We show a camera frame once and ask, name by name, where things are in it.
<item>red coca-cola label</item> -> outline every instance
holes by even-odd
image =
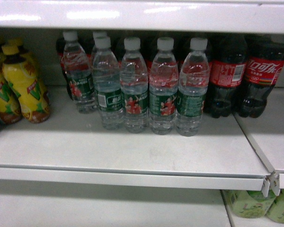
[[[246,63],[229,64],[214,60],[209,81],[221,87],[237,87],[242,81]]]
[[[244,79],[261,85],[274,85],[278,80],[284,61],[272,61],[251,57],[248,61]]]
[[[61,69],[64,71],[64,58],[63,58],[63,53],[58,53],[59,57],[60,57],[60,65],[61,65]]]

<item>white metal shelf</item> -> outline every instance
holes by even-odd
[[[4,227],[231,227],[218,190],[0,181]]]
[[[97,112],[76,111],[64,87],[50,93],[48,121],[1,128],[0,179],[261,190],[269,174],[233,116],[205,115],[190,138],[107,131]]]
[[[284,188],[284,88],[274,88],[259,118],[235,117],[267,169],[279,176],[279,187]]]
[[[284,0],[0,0],[0,27],[284,33]]]

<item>bottle label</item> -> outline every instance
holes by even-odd
[[[237,87],[242,81],[246,67],[243,64],[229,64],[214,60],[209,81],[222,87]]]
[[[11,124],[21,119],[18,100],[9,88],[0,69],[0,122]]]
[[[244,79],[260,85],[275,85],[284,66],[284,61],[271,61],[251,57]]]
[[[9,87],[20,102],[22,115],[33,123],[45,121],[49,117],[49,105],[32,63],[24,61],[3,64],[2,70]]]
[[[88,98],[95,91],[91,74],[85,78],[70,79],[71,94],[74,100]]]
[[[176,110],[177,93],[171,96],[157,96],[150,93],[150,112],[157,116],[169,116]]]
[[[96,90],[96,94],[99,110],[113,112],[122,108],[121,89],[113,92],[100,92]]]
[[[148,92],[130,95],[122,92],[122,102],[128,114],[144,114],[148,109]]]
[[[205,94],[202,96],[187,96],[178,91],[177,111],[185,117],[197,117],[202,115]]]

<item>barcode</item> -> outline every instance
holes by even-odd
[[[235,69],[235,73],[233,74],[233,78],[232,81],[239,81],[241,80],[243,71],[244,71],[244,67],[245,65],[237,65],[236,69]]]
[[[99,106],[107,107],[107,105],[106,105],[106,98],[105,98],[104,95],[99,95],[98,94],[98,102],[99,102]]]

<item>yellow bottle label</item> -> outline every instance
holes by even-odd
[[[33,64],[29,61],[3,64],[3,74],[20,102],[23,116],[33,123],[45,121],[49,117],[49,106]]]
[[[21,119],[19,101],[9,88],[0,68],[0,122],[11,124]]]

